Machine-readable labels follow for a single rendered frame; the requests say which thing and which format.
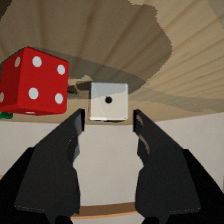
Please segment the white die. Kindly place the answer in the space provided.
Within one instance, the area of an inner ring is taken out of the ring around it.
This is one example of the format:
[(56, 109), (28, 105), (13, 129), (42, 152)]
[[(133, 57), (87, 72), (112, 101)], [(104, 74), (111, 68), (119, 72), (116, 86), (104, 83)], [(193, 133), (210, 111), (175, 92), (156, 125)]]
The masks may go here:
[(126, 82), (91, 81), (88, 119), (90, 122), (123, 122), (128, 118)]

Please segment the green die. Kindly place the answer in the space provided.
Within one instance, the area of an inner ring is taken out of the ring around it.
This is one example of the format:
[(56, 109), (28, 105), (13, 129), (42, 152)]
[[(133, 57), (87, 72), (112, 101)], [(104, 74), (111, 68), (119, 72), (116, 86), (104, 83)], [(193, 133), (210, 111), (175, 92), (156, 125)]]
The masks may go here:
[(0, 112), (0, 119), (12, 119), (13, 113)]

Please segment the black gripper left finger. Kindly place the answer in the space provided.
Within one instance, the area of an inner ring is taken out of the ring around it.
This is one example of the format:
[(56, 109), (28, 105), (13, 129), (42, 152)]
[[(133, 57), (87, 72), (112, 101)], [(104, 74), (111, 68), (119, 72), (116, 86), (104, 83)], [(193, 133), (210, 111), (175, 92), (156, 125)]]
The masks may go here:
[(57, 216), (71, 219), (80, 209), (73, 163), (84, 127), (79, 108), (12, 165), (0, 180), (0, 224), (55, 224)]

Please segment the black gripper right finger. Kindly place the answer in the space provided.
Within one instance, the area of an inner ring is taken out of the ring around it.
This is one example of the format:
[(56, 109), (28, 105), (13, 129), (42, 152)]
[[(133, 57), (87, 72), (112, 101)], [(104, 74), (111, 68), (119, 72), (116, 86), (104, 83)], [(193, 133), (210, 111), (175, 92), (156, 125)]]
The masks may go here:
[(139, 109), (133, 110), (133, 132), (144, 165), (136, 211), (158, 217), (159, 224), (224, 224), (224, 194), (194, 155)]

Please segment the red die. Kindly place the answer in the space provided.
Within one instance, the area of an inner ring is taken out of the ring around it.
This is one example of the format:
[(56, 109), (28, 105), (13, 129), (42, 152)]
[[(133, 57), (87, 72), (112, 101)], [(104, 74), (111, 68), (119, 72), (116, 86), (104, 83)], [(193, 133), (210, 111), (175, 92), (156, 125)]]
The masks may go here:
[(69, 62), (26, 47), (3, 63), (0, 112), (26, 115), (64, 114)]

